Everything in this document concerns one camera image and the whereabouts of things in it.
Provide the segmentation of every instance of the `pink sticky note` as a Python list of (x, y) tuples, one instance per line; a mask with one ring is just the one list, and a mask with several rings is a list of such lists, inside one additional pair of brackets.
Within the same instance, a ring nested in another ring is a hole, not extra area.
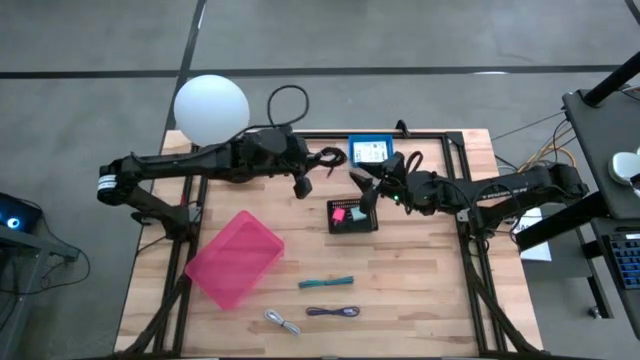
[(331, 216), (331, 220), (333, 220), (334, 223), (342, 222), (342, 220), (344, 219), (344, 214), (345, 214), (344, 209), (337, 208), (333, 210), (333, 215)]

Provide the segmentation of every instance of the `white paper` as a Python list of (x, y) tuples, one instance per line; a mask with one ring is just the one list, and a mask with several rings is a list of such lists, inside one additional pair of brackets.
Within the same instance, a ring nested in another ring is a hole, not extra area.
[(387, 160), (384, 141), (358, 141), (353, 143), (354, 162), (381, 162)]
[[(540, 208), (533, 208), (524, 214), (520, 219), (518, 227), (513, 230), (513, 233), (517, 234), (540, 220), (542, 220)], [(545, 242), (538, 246), (534, 246), (531, 249), (525, 250), (520, 253), (520, 258), (523, 260), (551, 261), (549, 244)]]

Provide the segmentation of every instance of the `pink plastic bin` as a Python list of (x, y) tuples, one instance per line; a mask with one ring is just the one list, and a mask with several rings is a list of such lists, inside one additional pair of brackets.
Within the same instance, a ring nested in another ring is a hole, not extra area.
[(220, 308), (232, 309), (283, 253), (282, 240), (241, 211), (187, 264), (185, 272)]

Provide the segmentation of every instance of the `small cube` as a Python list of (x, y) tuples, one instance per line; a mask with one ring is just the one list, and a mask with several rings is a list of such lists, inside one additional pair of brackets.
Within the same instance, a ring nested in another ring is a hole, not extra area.
[(367, 218), (367, 214), (364, 214), (360, 211), (359, 207), (351, 208), (351, 217), (353, 221), (360, 221)]
[(345, 214), (344, 209), (337, 208), (333, 210), (333, 215), (331, 216), (331, 220), (333, 220), (334, 223), (341, 223), (342, 220), (344, 220), (344, 214)]

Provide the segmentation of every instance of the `blue box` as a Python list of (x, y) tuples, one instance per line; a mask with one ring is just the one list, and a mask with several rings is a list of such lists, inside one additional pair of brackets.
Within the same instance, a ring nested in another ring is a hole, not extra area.
[(357, 167), (357, 162), (382, 162), (391, 156), (393, 156), (393, 136), (391, 135), (349, 136), (349, 160), (353, 167)]

